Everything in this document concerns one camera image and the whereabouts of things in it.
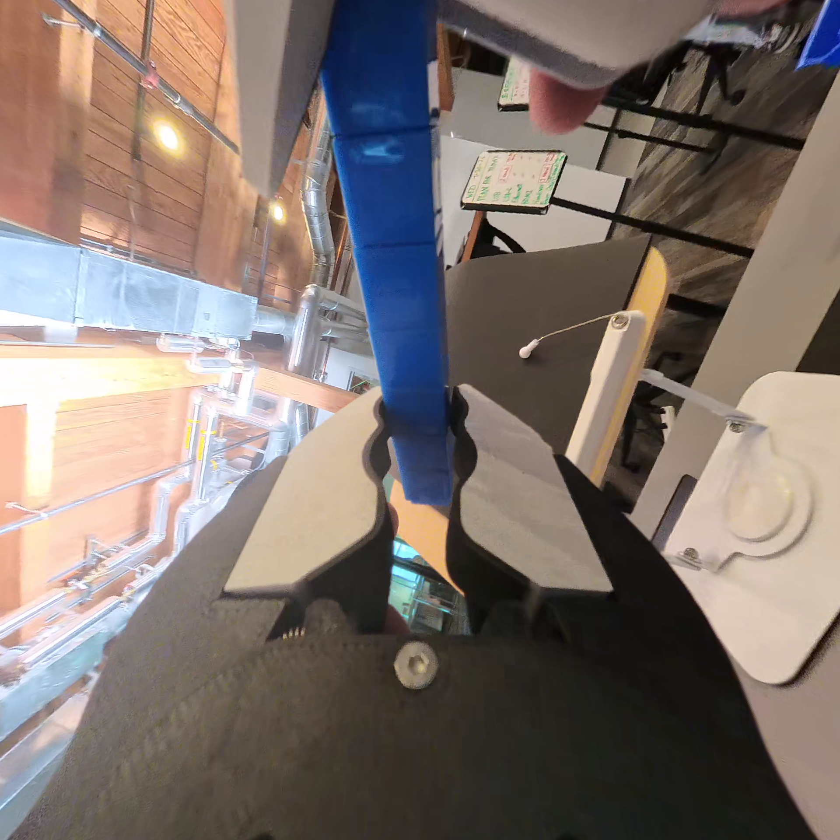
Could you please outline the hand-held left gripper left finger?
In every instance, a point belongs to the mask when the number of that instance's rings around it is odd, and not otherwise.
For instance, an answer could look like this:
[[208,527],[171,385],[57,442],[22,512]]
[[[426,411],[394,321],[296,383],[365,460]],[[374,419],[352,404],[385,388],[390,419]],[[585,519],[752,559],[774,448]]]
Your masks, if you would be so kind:
[[351,400],[294,447],[232,571],[233,597],[383,605],[394,529],[381,394]]

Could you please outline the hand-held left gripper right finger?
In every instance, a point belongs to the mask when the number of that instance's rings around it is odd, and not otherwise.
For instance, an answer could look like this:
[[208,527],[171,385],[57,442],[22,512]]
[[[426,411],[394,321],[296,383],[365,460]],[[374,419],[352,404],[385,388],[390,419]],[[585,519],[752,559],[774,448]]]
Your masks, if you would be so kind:
[[471,605],[613,586],[552,448],[472,385],[453,392],[447,571]]

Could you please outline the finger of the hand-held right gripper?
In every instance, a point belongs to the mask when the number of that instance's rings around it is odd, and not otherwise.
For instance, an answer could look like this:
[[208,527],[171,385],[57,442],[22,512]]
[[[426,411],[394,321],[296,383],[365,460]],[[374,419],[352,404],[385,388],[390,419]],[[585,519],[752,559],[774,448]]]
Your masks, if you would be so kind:
[[227,1],[245,179],[269,197],[284,179],[318,84],[334,1]]

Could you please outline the long blue rectangular bar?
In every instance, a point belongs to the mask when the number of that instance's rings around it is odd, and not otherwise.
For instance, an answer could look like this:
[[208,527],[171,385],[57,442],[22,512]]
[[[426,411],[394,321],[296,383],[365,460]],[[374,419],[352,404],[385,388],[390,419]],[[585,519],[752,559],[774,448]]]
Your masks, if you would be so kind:
[[335,4],[321,67],[385,421],[406,499],[453,492],[435,2]]

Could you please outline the blue plastic bin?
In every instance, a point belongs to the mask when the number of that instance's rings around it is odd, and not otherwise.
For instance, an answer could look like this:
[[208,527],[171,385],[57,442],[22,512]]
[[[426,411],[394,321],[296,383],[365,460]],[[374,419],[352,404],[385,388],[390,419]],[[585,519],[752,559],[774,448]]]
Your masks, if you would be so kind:
[[824,7],[824,14],[814,23],[808,35],[796,70],[809,67],[839,68],[839,16],[838,7]]

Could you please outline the person's right hand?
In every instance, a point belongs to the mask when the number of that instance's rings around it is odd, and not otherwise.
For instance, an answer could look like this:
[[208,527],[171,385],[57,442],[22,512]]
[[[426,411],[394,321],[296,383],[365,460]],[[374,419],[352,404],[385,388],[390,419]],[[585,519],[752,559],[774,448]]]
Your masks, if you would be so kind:
[[[725,1],[716,8],[715,17],[724,21],[747,20],[776,10],[788,10],[787,1]],[[532,67],[529,83],[529,111],[533,124],[551,134],[570,133],[582,126],[608,95],[611,84],[598,88],[581,88],[556,76]]]

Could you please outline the whiteboard easel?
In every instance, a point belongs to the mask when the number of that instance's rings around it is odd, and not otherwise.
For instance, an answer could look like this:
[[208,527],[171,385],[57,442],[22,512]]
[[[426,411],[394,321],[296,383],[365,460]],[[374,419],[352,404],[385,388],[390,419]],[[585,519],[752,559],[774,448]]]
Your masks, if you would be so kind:
[[509,58],[497,100],[497,110],[500,112],[528,111],[530,82],[530,65],[518,57]]
[[560,150],[486,150],[459,198],[466,211],[545,215],[569,156]]

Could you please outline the black backdrop board stand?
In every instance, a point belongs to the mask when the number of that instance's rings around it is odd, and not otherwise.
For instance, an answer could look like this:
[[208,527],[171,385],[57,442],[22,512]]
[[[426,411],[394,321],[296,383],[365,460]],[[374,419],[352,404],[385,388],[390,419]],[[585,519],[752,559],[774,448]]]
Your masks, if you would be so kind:
[[531,426],[557,455],[567,449],[609,318],[609,297],[629,296],[645,316],[633,369],[582,471],[602,487],[610,457],[669,294],[662,253],[644,238],[465,262],[447,275],[455,357],[486,374],[465,378]]

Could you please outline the silver ceiling duct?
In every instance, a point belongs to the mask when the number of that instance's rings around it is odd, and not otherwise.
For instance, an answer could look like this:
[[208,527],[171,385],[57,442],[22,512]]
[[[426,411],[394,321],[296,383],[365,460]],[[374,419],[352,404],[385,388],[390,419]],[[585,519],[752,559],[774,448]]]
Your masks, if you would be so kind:
[[313,377],[322,339],[321,290],[332,280],[336,259],[327,200],[332,162],[331,129],[329,120],[324,118],[313,127],[302,166],[300,200],[311,247],[311,266],[308,284],[300,294],[292,320],[287,352],[288,372],[307,379]]

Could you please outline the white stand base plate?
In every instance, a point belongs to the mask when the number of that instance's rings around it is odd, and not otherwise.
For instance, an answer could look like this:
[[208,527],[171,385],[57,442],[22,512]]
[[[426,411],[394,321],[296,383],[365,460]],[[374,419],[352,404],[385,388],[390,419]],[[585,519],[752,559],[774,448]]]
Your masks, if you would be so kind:
[[839,609],[839,378],[769,373],[726,421],[663,554],[753,679],[791,682]]

